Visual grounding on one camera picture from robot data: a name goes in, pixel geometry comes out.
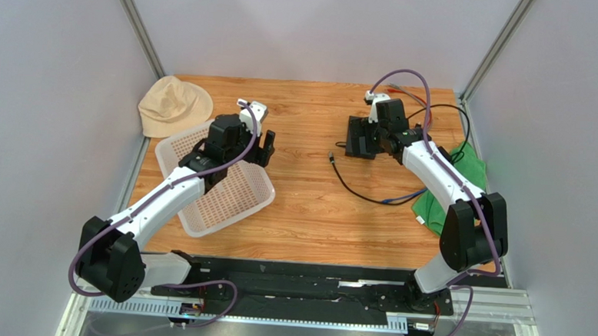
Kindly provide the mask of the black network switch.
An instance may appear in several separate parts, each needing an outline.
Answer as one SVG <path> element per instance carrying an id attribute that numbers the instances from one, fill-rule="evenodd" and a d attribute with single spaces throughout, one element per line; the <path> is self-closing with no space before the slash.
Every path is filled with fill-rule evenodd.
<path id="1" fill-rule="evenodd" d="M 354 158 L 375 159 L 383 150 L 375 140 L 378 124 L 368 117 L 350 116 L 347 125 L 345 155 Z"/>

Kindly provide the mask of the white plastic basket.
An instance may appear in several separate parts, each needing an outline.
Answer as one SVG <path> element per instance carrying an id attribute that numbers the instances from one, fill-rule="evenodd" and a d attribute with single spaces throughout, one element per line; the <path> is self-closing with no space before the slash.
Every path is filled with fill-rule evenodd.
<path id="1" fill-rule="evenodd" d="M 158 165 L 167 178 L 178 162 L 208 136 L 212 120 L 165 138 L 155 146 Z M 264 168 L 239 161 L 206 195 L 178 212 L 185 233 L 200 238 L 258 213 L 275 199 L 275 188 Z"/>

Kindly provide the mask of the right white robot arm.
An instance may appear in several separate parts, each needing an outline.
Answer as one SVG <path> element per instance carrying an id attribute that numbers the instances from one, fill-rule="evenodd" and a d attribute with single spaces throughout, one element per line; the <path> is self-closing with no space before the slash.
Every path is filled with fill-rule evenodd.
<path id="1" fill-rule="evenodd" d="M 405 283 L 404 302 L 423 311 L 451 284 L 481 274 L 493 262 L 493 275 L 508 252 L 507 203 L 499 193 L 486 193 L 465 178 L 439 151 L 423 127 L 412 128 L 400 99 L 373 95 L 368 121 L 377 147 L 412 171 L 446 209 L 440 251 Z"/>

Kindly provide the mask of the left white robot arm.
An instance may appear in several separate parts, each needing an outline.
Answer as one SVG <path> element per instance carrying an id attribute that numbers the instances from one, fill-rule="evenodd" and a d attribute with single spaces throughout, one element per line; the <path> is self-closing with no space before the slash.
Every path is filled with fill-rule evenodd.
<path id="1" fill-rule="evenodd" d="M 249 111 L 219 115 L 208 135 L 160 185 L 124 211 L 108 219 L 97 216 L 83 225 L 78 252 L 67 278 L 77 294 L 105 296 L 122 303 L 143 287 L 181 285 L 191 270 L 191 259 L 178 250 L 145 254 L 144 246 L 179 211 L 205 196 L 228 170 L 245 161 L 262 168 L 274 154 L 274 131 L 253 131 L 260 121 Z"/>

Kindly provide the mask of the beige bucket hat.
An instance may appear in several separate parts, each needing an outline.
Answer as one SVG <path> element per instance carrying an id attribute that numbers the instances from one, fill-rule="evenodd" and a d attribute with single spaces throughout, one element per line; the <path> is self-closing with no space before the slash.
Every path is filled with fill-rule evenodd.
<path id="1" fill-rule="evenodd" d="M 175 76 L 156 81 L 138 103 L 142 134 L 166 138 L 207 121 L 213 98 L 202 87 Z"/>

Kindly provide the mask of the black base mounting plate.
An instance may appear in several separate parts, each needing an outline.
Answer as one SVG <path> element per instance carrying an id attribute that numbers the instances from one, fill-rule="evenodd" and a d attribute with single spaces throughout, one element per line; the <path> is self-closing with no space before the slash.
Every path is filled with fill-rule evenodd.
<path id="1" fill-rule="evenodd" d="M 455 290 L 443 292 L 432 308 L 409 309 L 404 292 L 412 275 L 399 268 L 201 256 L 193 259 L 192 273 L 184 280 L 192 288 L 157 286 L 142 291 L 174 301 L 177 319 L 195 301 L 206 314 L 227 311 L 231 317 L 309 324 L 384 326 L 394 312 L 427 320 L 455 314 Z"/>

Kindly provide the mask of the aluminium front rail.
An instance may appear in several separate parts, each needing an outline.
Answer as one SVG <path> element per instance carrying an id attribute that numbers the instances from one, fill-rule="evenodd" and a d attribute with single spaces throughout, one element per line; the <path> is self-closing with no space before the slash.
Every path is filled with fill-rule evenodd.
<path id="1" fill-rule="evenodd" d="M 419 310 L 405 303 L 399 281 L 342 281 L 325 278 L 276 292 L 257 291 L 254 280 L 230 287 L 210 281 L 192 289 L 142 288 L 119 303 L 105 296 L 74 294 L 55 336 L 81 336 L 89 312 L 163 317 L 187 327 L 191 322 L 276 324 L 299 328 L 368 331 L 398 336 L 460 336 L 468 324 L 510 326 L 516 336 L 539 336 L 528 294 L 517 289 L 466 284 L 431 298 Z"/>

